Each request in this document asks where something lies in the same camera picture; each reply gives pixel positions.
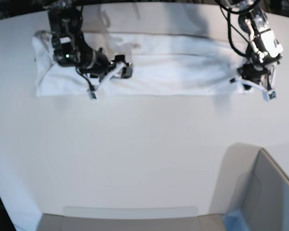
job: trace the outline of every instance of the white table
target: white table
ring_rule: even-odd
[[[178,3],[86,6],[84,31],[208,36],[227,41],[217,6]],[[13,223],[29,230],[40,213],[65,206],[210,212],[228,147],[265,147],[289,174],[289,18],[268,15],[284,58],[279,98],[35,97],[31,37],[49,30],[46,12],[0,21],[0,195]]]

